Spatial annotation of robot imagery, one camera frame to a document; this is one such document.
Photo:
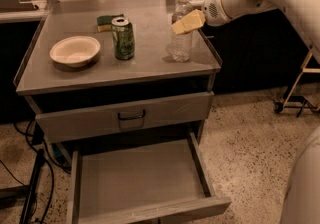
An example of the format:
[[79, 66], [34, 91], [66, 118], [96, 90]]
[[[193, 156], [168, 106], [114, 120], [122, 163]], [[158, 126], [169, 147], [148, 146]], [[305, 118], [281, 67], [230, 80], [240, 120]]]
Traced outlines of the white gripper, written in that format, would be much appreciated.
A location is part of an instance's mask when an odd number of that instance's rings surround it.
[[204, 25], [205, 18], [206, 23], [213, 27], [222, 26], [231, 21], [223, 8], [222, 0], [204, 0], [201, 10], [193, 10], [177, 20], [172, 25], [173, 32], [181, 35], [199, 29]]

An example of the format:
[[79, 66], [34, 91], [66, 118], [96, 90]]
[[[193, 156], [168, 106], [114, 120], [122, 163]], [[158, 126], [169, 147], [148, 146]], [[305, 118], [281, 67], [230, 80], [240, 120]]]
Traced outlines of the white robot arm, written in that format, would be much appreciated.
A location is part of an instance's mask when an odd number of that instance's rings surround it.
[[[279, 9], [320, 63], [320, 0], [203, 0], [172, 26], [179, 35], [221, 26], [247, 14]], [[291, 168], [280, 224], [320, 224], [320, 128], [305, 139]]]

